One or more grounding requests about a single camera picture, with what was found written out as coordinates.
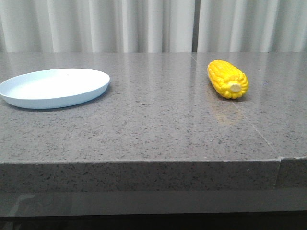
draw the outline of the white plate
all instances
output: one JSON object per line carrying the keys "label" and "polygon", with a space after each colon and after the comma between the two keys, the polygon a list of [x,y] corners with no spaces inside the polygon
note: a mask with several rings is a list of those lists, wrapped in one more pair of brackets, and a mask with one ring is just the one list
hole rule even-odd
{"label": "white plate", "polygon": [[98,97],[109,81],[109,75],[93,69],[50,69],[4,81],[0,95],[7,103],[22,108],[60,108]]}

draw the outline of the curtain fold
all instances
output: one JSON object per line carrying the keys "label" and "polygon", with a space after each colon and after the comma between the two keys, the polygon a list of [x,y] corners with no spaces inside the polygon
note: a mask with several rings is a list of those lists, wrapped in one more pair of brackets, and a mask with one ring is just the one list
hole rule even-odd
{"label": "curtain fold", "polygon": [[0,0],[0,52],[306,50],[307,0]]}

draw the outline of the yellow corn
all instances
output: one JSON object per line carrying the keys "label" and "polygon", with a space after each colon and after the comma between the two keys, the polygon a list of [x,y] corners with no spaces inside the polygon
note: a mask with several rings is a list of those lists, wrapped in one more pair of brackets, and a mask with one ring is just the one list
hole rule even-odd
{"label": "yellow corn", "polygon": [[215,90],[224,98],[239,98],[248,90],[247,76],[227,61],[210,62],[208,76]]}

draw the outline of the table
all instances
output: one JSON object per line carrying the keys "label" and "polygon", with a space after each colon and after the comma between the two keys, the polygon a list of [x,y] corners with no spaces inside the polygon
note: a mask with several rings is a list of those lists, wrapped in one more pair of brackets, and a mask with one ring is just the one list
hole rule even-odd
{"label": "table", "polygon": [[[214,59],[246,73],[244,97],[215,92]],[[59,68],[111,80],[66,108],[0,100],[0,216],[307,210],[306,64],[306,52],[1,53],[0,82]]]}

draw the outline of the speckled stone surface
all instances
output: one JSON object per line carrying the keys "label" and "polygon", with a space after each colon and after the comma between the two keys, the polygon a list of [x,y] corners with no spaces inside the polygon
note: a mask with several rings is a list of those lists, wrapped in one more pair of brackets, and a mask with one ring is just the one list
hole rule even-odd
{"label": "speckled stone surface", "polygon": [[[217,95],[205,71],[213,59],[247,73],[245,97]],[[306,162],[306,60],[306,53],[0,54],[0,82],[57,68],[111,77],[103,95],[72,107],[29,110],[0,100],[0,192],[257,190],[275,188],[277,178],[282,187],[283,157]]]}
{"label": "speckled stone surface", "polygon": [[305,158],[282,159],[276,187],[307,187],[307,160]]}

